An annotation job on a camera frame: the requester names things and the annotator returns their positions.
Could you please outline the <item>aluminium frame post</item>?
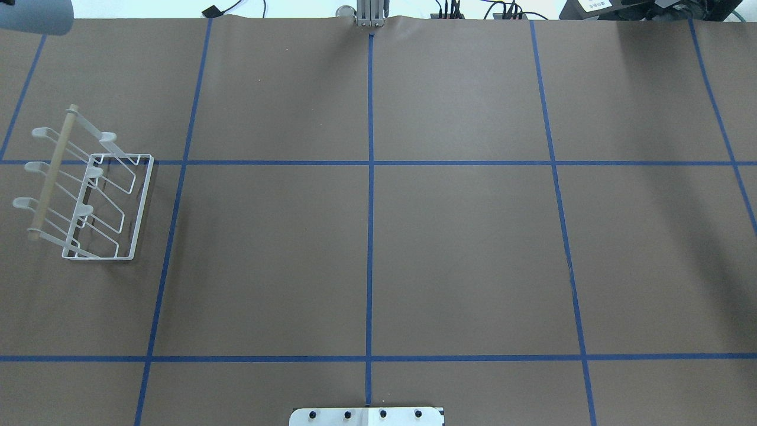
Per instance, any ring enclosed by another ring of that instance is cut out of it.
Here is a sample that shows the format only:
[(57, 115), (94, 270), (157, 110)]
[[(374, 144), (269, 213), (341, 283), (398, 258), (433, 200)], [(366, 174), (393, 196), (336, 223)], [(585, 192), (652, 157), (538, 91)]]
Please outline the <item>aluminium frame post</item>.
[(355, 21), (358, 27), (383, 27), (389, 16), (389, 0), (358, 0)]

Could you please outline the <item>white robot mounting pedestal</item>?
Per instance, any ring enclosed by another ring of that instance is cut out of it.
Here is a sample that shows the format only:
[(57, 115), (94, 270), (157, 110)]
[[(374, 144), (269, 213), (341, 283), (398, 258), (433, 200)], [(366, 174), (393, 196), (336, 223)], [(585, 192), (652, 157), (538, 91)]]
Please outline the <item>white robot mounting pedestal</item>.
[(289, 425), (445, 425), (444, 409), (432, 406), (295, 409)]

